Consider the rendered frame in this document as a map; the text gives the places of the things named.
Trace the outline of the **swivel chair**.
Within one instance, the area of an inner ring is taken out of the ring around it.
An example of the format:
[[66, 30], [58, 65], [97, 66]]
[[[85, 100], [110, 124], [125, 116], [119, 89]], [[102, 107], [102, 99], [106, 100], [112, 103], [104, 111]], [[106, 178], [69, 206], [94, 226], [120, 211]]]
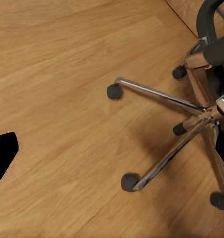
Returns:
[[[213, 22], [214, 13], [223, 2], [224, 0], [204, 0], [196, 18], [197, 43], [186, 54], [181, 65], [172, 72], [176, 79], [188, 74], [197, 104], [121, 77], [117, 77], [114, 84], [107, 87], [109, 99], [122, 96], [119, 86], [121, 84], [193, 114], [192, 117], [173, 128], [176, 136], [187, 134], [140, 181], [134, 174], [125, 174], [122, 177], [123, 191], [128, 193], [141, 191], [204, 127], [207, 130], [224, 184], [224, 162], [215, 150], [217, 136], [219, 132], [222, 132], [220, 122], [224, 123], [224, 37], [217, 39]], [[208, 89], [216, 102], [214, 105], [195, 73], [195, 70], [200, 68], [205, 70]], [[217, 209], [224, 210], [224, 195], [218, 192], [213, 193], [210, 203]]]

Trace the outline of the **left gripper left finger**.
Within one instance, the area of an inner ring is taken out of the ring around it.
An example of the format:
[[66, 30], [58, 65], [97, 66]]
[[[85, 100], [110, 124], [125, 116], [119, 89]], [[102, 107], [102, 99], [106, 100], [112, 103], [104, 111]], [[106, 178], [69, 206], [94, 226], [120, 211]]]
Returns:
[[0, 135], [0, 180], [19, 150], [14, 132]]

